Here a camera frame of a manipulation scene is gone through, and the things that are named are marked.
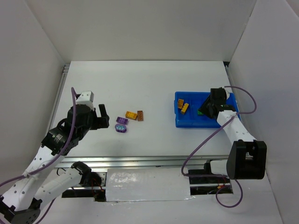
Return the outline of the yellow 2x4 lego brick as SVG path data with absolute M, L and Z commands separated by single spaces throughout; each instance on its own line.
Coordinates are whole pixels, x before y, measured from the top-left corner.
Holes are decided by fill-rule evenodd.
M 189 107 L 188 103 L 183 104 L 182 108 L 181 108 L 181 114 L 185 114 L 187 109 Z

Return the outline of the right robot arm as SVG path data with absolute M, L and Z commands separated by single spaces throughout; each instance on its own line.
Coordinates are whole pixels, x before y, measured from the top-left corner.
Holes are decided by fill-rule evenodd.
M 214 119 L 230 140 L 232 147 L 226 160 L 212 160 L 206 168 L 213 175 L 225 175 L 232 180 L 260 180 L 264 178 L 267 146 L 256 140 L 239 119 L 239 113 L 227 100 L 224 88 L 212 88 L 199 112 Z

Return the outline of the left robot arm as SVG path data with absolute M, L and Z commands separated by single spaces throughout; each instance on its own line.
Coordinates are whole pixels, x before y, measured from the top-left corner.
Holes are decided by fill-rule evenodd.
M 86 105 L 71 107 L 67 118 L 49 130 L 33 161 L 0 197 L 0 212 L 9 223 L 38 224 L 41 222 L 41 211 L 46 206 L 51 207 L 68 188 L 77 185 L 91 188 L 101 186 L 102 177 L 81 161 L 73 163 L 54 180 L 44 182 L 88 131 L 108 128 L 109 116 L 105 105 L 100 104 L 99 109 L 100 117 L 97 117 L 96 111 Z

